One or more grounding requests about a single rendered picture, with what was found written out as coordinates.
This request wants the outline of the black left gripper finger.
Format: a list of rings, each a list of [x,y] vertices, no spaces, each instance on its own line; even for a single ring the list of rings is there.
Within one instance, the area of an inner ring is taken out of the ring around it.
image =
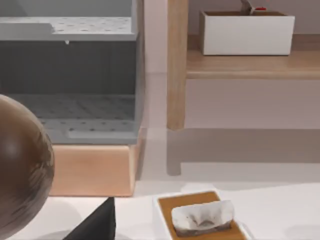
[[[115,198],[108,197],[85,220],[64,237],[64,240],[115,240],[115,236]]]

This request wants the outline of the pale wooden drawer front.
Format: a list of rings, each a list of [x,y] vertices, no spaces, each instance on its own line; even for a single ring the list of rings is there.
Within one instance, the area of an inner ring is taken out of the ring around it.
[[[137,145],[54,145],[50,191],[59,197],[128,197],[135,189]]]

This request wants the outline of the white tissue box wooden lid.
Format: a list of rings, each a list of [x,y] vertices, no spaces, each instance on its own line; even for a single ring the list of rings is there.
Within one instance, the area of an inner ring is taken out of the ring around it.
[[[219,201],[220,195],[216,189],[197,191],[171,192],[153,197],[152,224],[155,240],[254,240],[244,226],[233,220],[230,228],[198,236],[180,237],[172,222],[171,211],[174,207],[191,204]]]

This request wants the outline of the brown round ball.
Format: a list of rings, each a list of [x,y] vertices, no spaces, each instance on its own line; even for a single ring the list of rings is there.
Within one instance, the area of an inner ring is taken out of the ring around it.
[[[36,217],[54,175],[55,155],[45,127],[22,103],[0,94],[0,240]]]

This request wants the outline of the white tissue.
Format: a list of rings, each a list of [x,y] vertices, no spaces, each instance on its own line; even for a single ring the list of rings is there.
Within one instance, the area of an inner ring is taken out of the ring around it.
[[[175,207],[171,219],[176,235],[193,237],[229,229],[235,209],[230,200]]]

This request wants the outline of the grey pierced drawer inside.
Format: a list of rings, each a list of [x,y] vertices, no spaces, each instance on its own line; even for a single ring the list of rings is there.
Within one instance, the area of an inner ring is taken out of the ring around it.
[[[53,144],[132,145],[138,122],[134,95],[9,94],[31,110]]]

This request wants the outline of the grey cabinet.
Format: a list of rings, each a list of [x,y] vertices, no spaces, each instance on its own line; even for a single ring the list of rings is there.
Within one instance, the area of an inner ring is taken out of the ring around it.
[[[0,0],[0,94],[133,95],[141,125],[144,0]]]

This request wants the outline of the wooden open shelf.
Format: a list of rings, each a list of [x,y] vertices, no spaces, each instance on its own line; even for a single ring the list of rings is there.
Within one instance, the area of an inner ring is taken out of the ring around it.
[[[188,35],[189,0],[167,0],[168,129],[184,129],[186,81],[320,80],[320,34],[295,34],[290,56],[201,56]]]

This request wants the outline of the white box wooden top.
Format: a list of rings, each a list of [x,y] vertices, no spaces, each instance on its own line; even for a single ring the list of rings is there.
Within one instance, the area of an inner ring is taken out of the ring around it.
[[[295,20],[276,11],[201,11],[200,49],[205,56],[288,56]]]

